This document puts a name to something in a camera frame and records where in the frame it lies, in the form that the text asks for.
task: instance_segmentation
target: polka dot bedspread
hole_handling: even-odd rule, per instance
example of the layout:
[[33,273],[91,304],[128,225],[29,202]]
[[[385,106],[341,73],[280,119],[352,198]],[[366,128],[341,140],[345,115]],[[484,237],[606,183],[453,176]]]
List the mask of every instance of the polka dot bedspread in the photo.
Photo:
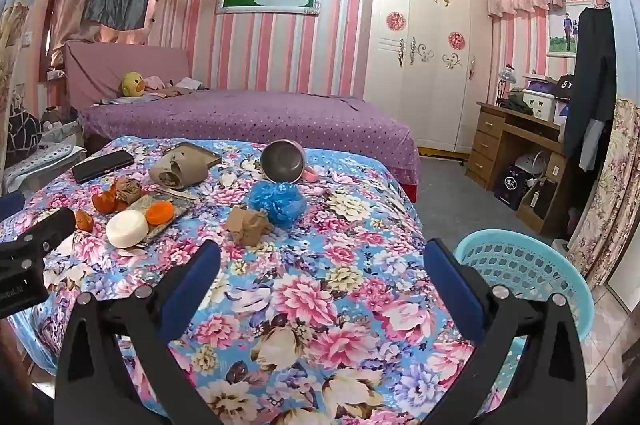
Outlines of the polka dot bedspread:
[[87,135],[108,139],[292,139],[305,148],[374,158],[399,183],[418,184],[418,153],[410,129],[356,98],[209,90],[137,105],[94,106],[80,115]]

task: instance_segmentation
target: wardrobe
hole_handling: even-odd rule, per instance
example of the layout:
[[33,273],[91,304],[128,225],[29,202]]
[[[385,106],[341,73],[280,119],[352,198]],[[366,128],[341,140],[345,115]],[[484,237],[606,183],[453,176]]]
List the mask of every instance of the wardrobe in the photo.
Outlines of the wardrobe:
[[364,100],[418,146],[470,153],[491,55],[487,0],[372,0]]

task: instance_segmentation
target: screw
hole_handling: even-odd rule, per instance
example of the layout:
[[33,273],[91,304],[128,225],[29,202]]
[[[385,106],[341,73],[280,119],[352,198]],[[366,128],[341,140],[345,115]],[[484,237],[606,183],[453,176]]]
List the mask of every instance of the screw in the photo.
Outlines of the screw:
[[564,306],[566,304],[566,297],[561,293],[554,293],[551,300],[553,300],[556,306]]
[[88,304],[89,302],[91,302],[91,299],[92,299],[92,294],[89,293],[88,291],[85,291],[78,295],[76,302],[84,306],[85,304]]
[[497,284],[493,288],[491,288],[491,293],[498,299],[506,299],[509,296],[509,288],[507,286],[503,286],[502,284]]
[[142,284],[142,286],[137,287],[133,293],[139,299],[146,299],[152,292],[151,286]]

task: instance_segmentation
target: floral tablecloth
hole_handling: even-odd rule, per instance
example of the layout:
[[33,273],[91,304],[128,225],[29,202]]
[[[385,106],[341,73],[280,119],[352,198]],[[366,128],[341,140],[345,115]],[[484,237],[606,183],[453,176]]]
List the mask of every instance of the floral tablecloth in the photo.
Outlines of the floral tablecloth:
[[[308,203],[289,230],[255,248],[235,245],[223,223],[255,182],[261,145],[196,140],[223,157],[190,188],[200,197],[145,250],[115,249],[91,195],[114,176],[150,185],[146,170],[178,140],[119,138],[135,164],[84,185],[65,174],[0,225],[10,241],[61,206],[94,217],[46,262],[49,300],[14,315],[32,357],[55,369],[68,316],[82,291],[126,297],[184,264],[204,239],[222,250],[222,269],[188,331],[169,347],[225,425],[417,424],[459,374],[472,346],[460,338],[422,265],[424,238],[413,205],[385,167],[348,153],[307,150],[320,175],[299,185]],[[121,348],[143,402],[162,412],[132,346]],[[496,405],[494,392],[486,407]]]

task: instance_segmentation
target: floor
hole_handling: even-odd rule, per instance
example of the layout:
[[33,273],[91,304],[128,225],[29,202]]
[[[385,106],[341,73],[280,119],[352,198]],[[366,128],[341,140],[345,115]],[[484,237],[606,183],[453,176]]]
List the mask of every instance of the floor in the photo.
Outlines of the floor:
[[[504,228],[535,237],[513,210],[465,177],[465,168],[457,162],[421,158],[420,172],[415,207],[425,237],[439,237],[452,250],[469,233],[484,228]],[[582,343],[590,424],[622,387],[622,353],[640,339],[640,310],[638,315],[629,315],[606,287],[596,288],[593,300],[593,327]]]

